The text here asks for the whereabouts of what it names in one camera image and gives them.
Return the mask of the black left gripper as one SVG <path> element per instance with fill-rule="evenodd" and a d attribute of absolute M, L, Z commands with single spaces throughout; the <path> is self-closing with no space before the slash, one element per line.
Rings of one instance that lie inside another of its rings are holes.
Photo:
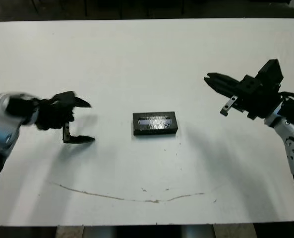
<path fill-rule="evenodd" d="M 76 97 L 73 91 L 54 95 L 50 99 L 41 99 L 38 104 L 38 116 L 35 122 L 37 129 L 62 129 L 62 139 L 70 144 L 86 144 L 95 141 L 90 136 L 69 136 L 67 127 L 74 121 L 74 107 L 91 107 L 87 101 Z"/>

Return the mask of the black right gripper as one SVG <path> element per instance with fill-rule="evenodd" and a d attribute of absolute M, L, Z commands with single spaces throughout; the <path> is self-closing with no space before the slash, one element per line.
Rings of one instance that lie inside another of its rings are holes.
<path fill-rule="evenodd" d="M 228 115 L 231 108 L 235 108 L 241 112 L 247 111 L 250 119 L 264 119 L 280 100 L 281 76 L 246 75 L 238 81 L 228 75 L 210 72 L 207 77 L 204 81 L 215 92 L 230 98 L 220 111 L 224 116 Z"/>

